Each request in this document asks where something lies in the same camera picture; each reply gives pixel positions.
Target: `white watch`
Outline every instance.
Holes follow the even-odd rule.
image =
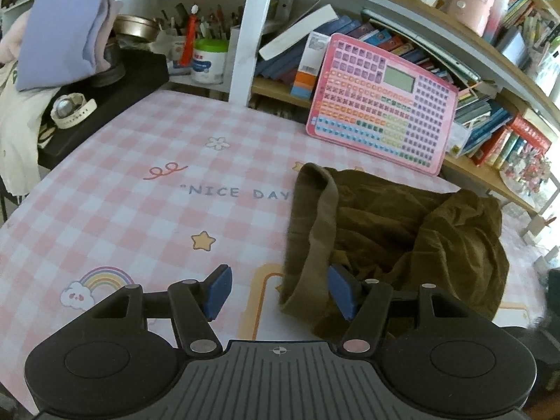
[[[71,110],[70,114],[65,116],[60,115],[60,106],[65,105],[66,109],[71,106],[73,110]],[[88,118],[91,113],[97,109],[97,103],[95,99],[90,99],[86,101],[86,97],[81,93],[71,93],[71,94],[63,94],[60,96],[52,105],[52,110],[50,111],[50,117],[54,121],[54,123],[60,129],[68,129],[72,126],[76,126],[79,123],[82,123],[83,120]]]

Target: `rainbow print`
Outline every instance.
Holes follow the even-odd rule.
[[[79,283],[93,292],[99,286],[111,286],[118,290],[126,285],[133,285],[134,281],[124,271],[116,267],[97,267],[86,273]]]

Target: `pink checkered tablecloth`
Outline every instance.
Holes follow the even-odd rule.
[[[23,364],[38,343],[126,283],[163,291],[222,263],[233,268],[233,290],[212,327],[224,343],[235,338],[254,271],[284,259],[305,162],[457,190],[312,139],[289,120],[155,92],[64,160],[0,230],[0,381],[35,412]],[[512,262],[504,300],[540,313],[538,252],[507,225],[503,244]]]

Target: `blue gripper pad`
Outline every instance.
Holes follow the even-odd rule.
[[[358,314],[358,304],[354,298],[352,286],[338,273],[334,266],[329,267],[329,291],[338,309],[346,320],[352,320]]]
[[[208,287],[208,298],[203,306],[203,313],[211,321],[218,317],[219,311],[231,293],[233,274],[228,266],[223,273]]]

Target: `pink learning tablet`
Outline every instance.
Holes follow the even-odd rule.
[[[306,130],[416,169],[440,172],[457,89],[425,69],[345,35],[332,35]]]

